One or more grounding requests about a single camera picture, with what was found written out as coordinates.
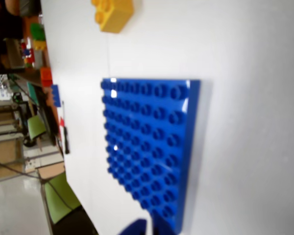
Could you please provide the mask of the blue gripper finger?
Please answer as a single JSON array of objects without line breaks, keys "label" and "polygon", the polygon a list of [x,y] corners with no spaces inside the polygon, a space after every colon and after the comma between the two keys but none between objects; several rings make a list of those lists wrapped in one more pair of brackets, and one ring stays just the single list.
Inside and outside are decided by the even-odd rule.
[{"label": "blue gripper finger", "polygon": [[166,220],[164,220],[162,217],[154,216],[152,218],[152,234],[153,235],[174,235],[174,232]]},{"label": "blue gripper finger", "polygon": [[146,229],[147,221],[145,219],[137,219],[123,229],[119,235],[145,235]]}]

